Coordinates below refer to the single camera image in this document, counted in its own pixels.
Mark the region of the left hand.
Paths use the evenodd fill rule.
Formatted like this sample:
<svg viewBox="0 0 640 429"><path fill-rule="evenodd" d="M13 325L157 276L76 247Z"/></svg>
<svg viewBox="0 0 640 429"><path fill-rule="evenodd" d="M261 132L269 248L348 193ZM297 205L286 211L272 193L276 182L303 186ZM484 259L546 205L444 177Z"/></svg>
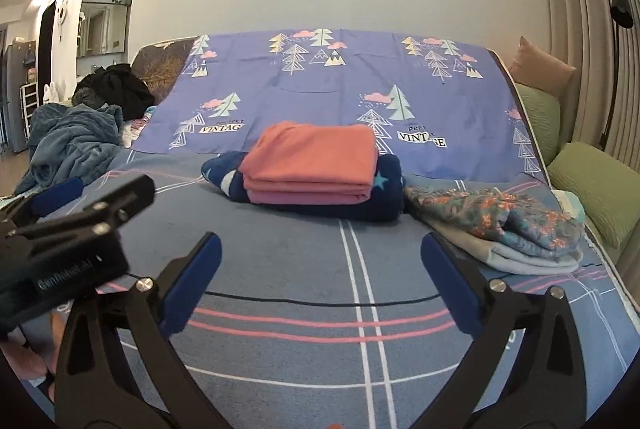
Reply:
<svg viewBox="0 0 640 429"><path fill-rule="evenodd" d="M27 333L10 335L1 342L1 351L21 381L54 376L58 367L65 319L53 310L28 322Z"/></svg>

